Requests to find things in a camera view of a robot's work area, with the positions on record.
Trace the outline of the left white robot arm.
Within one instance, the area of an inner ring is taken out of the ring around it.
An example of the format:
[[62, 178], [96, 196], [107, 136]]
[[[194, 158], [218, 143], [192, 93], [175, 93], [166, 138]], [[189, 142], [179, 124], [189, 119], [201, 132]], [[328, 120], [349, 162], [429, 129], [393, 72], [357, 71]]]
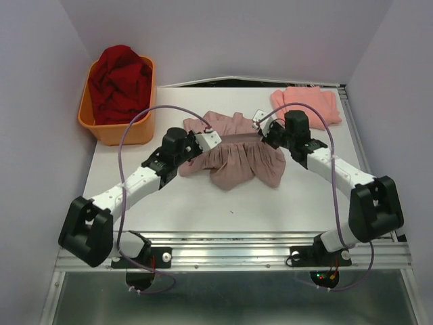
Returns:
[[116, 221], [173, 180], [181, 165], [220, 143], [219, 134], [213, 130], [196, 133], [178, 127], [168, 129], [161, 146], [129, 177], [119, 165], [120, 183], [90, 199], [79, 196], [71, 202], [58, 244], [90, 267], [102, 264], [113, 249]]

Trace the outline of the dusty pink skirt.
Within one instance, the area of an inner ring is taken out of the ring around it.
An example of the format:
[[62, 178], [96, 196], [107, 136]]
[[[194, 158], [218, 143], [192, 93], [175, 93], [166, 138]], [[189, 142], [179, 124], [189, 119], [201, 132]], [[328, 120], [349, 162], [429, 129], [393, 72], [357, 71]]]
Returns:
[[241, 112], [232, 116], [208, 111], [204, 115], [223, 142], [179, 167], [179, 175], [188, 177], [208, 170], [211, 182], [230, 191], [255, 177], [270, 188], [277, 188], [286, 169], [286, 159], [280, 149], [261, 142], [252, 120]]

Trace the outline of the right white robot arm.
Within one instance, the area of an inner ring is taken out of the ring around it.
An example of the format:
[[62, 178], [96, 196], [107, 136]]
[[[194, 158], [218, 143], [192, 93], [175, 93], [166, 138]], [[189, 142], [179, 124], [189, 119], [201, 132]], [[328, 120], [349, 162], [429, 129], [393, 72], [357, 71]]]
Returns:
[[403, 226], [394, 180], [357, 169], [336, 156], [332, 145], [313, 139], [303, 111], [287, 112], [280, 125], [271, 113], [258, 110], [253, 123], [262, 142], [275, 149], [285, 148], [294, 161], [330, 182], [333, 192], [341, 191], [349, 199], [347, 222], [337, 221], [336, 228], [320, 234], [312, 246], [315, 262], [326, 264], [336, 251], [375, 240]]

